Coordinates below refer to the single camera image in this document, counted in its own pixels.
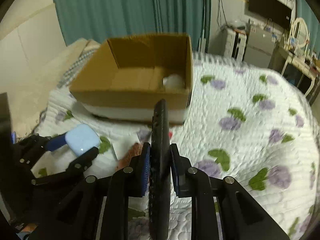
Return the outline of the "teal curtain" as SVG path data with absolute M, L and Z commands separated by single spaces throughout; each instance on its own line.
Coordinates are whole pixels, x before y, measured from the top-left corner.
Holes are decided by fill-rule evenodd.
M 320 25 L 319 21 L 310 8 L 306 0 L 296 0 L 297 3 L 297 17 L 301 17 L 306 22 L 308 31 L 310 33 L 309 49 L 311 52 L 315 52 L 319 58 L 320 50 Z
M 211 0 L 53 0 L 64 41 L 186 33 L 193 50 L 209 38 Z

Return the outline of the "black wall television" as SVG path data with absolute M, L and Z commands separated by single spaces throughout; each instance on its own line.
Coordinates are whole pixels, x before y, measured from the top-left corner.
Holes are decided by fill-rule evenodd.
M 292 9 L 279 0 L 249 0 L 248 10 L 285 30 L 290 29 Z

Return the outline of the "white oval mirror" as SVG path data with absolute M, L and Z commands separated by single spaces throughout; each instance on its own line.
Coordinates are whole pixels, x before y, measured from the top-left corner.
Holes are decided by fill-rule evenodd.
M 298 17 L 291 24 L 290 38 L 295 39 L 295 47 L 304 48 L 309 44 L 310 34 L 304 18 Z

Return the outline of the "grey small refrigerator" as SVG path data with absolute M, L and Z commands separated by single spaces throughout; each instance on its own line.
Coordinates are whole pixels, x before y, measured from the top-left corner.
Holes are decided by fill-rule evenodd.
M 244 61 L 260 68 L 268 68 L 275 47 L 276 38 L 271 32 L 255 25 L 250 26 Z

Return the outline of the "white dressing table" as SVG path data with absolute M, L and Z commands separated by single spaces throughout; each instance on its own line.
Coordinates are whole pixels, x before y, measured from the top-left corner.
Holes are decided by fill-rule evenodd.
M 312 91 L 312 89 L 314 88 L 314 85 L 316 82 L 316 77 L 319 76 L 319 71 L 314 70 L 313 67 L 310 67 L 303 60 L 300 60 L 296 55 L 294 55 L 289 50 L 287 50 L 281 46 L 279 46 L 279 53 L 286 60 L 284 63 L 284 66 L 281 70 L 281 73 L 280 73 L 281 76 L 284 75 L 285 70 L 287 68 L 287 65 L 290 64 L 302 73 L 302 77 L 300 78 L 300 80 L 298 82 L 297 88 L 299 87 L 299 85 L 303 79 L 303 76 L 306 76 L 311 80 L 311 83 L 310 83 L 308 90 L 304 93 L 304 96 L 307 97 L 310 94 L 310 92 Z

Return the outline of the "white suitcase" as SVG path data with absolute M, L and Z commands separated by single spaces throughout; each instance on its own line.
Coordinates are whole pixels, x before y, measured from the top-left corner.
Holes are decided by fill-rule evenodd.
M 239 29 L 226 28 L 222 31 L 222 56 L 241 62 L 244 57 L 247 35 Z

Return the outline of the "light blue earbuds case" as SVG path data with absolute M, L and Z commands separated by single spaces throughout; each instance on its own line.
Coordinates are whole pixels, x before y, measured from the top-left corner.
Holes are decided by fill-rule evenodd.
M 86 124 L 80 124 L 68 131 L 65 134 L 65 141 L 77 157 L 100 145 L 99 136 Z

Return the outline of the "white round object in box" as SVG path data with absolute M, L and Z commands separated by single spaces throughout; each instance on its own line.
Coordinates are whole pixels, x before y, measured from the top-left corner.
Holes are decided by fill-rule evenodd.
M 163 86 L 166 89 L 184 89 L 184 79 L 178 74 L 172 74 L 163 79 Z

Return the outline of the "checkered bed sheet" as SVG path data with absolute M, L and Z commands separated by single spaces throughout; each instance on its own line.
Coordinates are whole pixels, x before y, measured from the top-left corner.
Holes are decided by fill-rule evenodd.
M 67 71 L 62 75 L 57 88 L 68 87 L 76 76 L 80 73 L 85 64 L 91 59 L 93 54 L 97 51 L 97 47 L 85 49 L 78 59 L 71 64 Z

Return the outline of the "brown cardboard box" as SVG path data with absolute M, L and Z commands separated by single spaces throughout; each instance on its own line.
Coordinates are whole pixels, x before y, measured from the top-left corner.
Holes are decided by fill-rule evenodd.
M 184 89 L 166 89 L 163 79 L 180 75 Z M 191 39 L 187 34 L 109 38 L 72 81 L 69 91 L 93 115 L 150 122 L 164 99 L 170 124 L 183 124 L 193 92 Z

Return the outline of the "beige blanket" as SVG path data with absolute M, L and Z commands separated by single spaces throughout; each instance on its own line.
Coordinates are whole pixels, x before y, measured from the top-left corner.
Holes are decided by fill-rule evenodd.
M 8 92 L 11 125 L 19 138 L 29 135 L 40 123 L 40 114 L 47 108 L 49 93 L 55 89 L 63 74 L 80 56 L 99 48 L 94 40 L 77 40 L 42 67 L 36 67 Z

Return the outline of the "teal right curtain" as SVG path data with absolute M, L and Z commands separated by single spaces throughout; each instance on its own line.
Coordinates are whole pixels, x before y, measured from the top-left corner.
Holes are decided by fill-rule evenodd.
M 310 33 L 309 49 L 311 52 L 315 52 L 319 58 L 320 50 L 320 25 L 319 21 L 310 8 L 306 0 L 296 0 L 297 3 L 297 17 L 301 17 L 306 22 L 308 31 Z

